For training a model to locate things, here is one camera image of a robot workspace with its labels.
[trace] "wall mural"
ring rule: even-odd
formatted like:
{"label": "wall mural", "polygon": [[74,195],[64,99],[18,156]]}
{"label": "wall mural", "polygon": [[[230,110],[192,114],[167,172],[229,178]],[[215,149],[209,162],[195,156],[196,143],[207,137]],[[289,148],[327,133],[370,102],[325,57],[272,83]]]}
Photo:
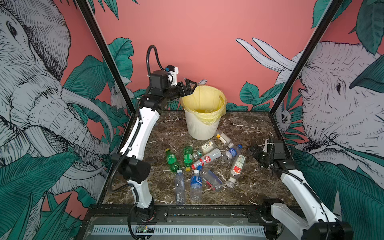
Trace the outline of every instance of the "wall mural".
{"label": "wall mural", "polygon": [[[69,196],[60,204],[55,196],[76,191],[83,207],[96,203],[130,113],[105,62],[91,55],[60,84],[71,35],[52,0],[1,0],[0,35],[0,239],[72,239],[80,216],[65,211]],[[109,48],[128,84],[130,39]],[[98,98],[106,86],[111,105]],[[101,139],[90,120],[103,126]]]}
{"label": "wall mural", "polygon": [[[329,0],[318,0],[316,26]],[[345,0],[335,18],[348,7]],[[384,219],[384,3],[364,0],[356,31],[361,44],[322,41],[279,106],[275,119],[311,187],[354,239],[381,239]],[[289,60],[267,43],[253,41],[270,57],[237,39],[285,83],[301,53]]]}

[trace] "brown marble surface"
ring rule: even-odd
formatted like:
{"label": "brown marble surface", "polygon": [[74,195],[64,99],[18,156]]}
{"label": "brown marble surface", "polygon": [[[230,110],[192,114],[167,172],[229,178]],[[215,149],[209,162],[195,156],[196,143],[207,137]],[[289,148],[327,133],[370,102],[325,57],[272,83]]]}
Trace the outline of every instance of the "brown marble surface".
{"label": "brown marble surface", "polygon": [[[222,116],[218,129],[221,129],[234,143],[243,145],[242,154],[247,157],[242,175],[237,179],[233,189],[225,186],[221,192],[214,192],[206,185],[203,186],[201,204],[217,205],[251,205],[262,204],[264,198],[280,198],[287,205],[297,205],[291,192],[276,176],[269,177],[270,172],[260,170],[257,161],[246,154],[246,149],[252,144],[261,145],[268,135],[275,131],[267,113],[227,113]],[[225,146],[215,137],[212,138],[222,151]],[[174,174],[169,170],[165,160],[166,148],[173,151],[179,162],[183,160],[183,148],[192,145],[196,150],[206,141],[192,138],[187,130],[184,112],[163,112],[157,125],[149,137],[144,161],[151,164],[151,173],[148,177],[149,190],[155,204],[175,204]],[[229,179],[230,165],[221,158],[213,160],[208,167],[220,180],[225,183]],[[190,179],[192,173],[183,171],[185,175],[186,204],[192,203],[189,198]],[[116,175],[113,187],[124,183],[120,174]],[[132,204],[133,195],[129,188],[120,192],[107,193],[104,204]]]}

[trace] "plastic bottle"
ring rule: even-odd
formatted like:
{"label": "plastic bottle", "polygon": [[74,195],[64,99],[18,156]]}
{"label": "plastic bottle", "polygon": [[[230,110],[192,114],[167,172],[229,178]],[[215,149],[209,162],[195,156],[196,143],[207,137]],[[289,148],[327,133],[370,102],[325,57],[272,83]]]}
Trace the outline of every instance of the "plastic bottle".
{"label": "plastic bottle", "polygon": [[221,130],[217,130],[215,133],[218,140],[222,141],[226,147],[232,148],[234,144],[232,143],[232,140],[223,133]]}
{"label": "plastic bottle", "polygon": [[201,177],[206,181],[207,185],[214,190],[219,192],[224,189],[223,182],[208,168],[202,168],[198,166],[197,169],[200,171]]}
{"label": "plastic bottle", "polygon": [[241,154],[237,155],[233,164],[231,166],[231,170],[229,171],[231,177],[227,181],[227,186],[233,188],[235,186],[236,179],[239,178],[243,166],[245,164],[245,157]]}
{"label": "plastic bottle", "polygon": [[192,156],[193,153],[193,147],[192,146],[186,146],[184,148],[184,165],[185,165],[185,171],[190,172],[191,171],[191,165],[192,165]]}
{"label": "plastic bottle", "polygon": [[172,172],[176,172],[180,169],[176,156],[169,150],[169,148],[166,149],[166,159],[169,164],[169,169]]}
{"label": "plastic bottle", "polygon": [[220,150],[218,148],[215,148],[214,150],[212,150],[211,152],[207,153],[202,158],[197,160],[194,164],[192,164],[191,167],[193,170],[195,170],[198,166],[204,166],[220,156],[221,156]]}
{"label": "plastic bottle", "polygon": [[203,156],[204,154],[209,153],[210,151],[214,150],[215,148],[217,148],[217,145],[214,143],[214,141],[209,140],[208,142],[206,142],[203,145],[201,145],[199,147],[199,149],[197,149],[196,152],[194,152],[192,154],[193,158],[194,159],[199,159],[199,158],[201,158],[201,156]]}
{"label": "plastic bottle", "polygon": [[183,170],[177,170],[175,176],[176,205],[185,204],[185,185]]}
{"label": "plastic bottle", "polygon": [[226,160],[228,163],[231,162],[232,158],[236,157],[237,154],[241,153],[241,149],[243,146],[240,144],[237,145],[235,148],[230,148],[229,150],[225,151],[223,154],[223,159]]}
{"label": "plastic bottle", "polygon": [[199,175],[199,171],[195,169],[193,171],[193,176],[191,177],[191,200],[200,202],[201,201],[201,188],[202,188],[202,179]]}

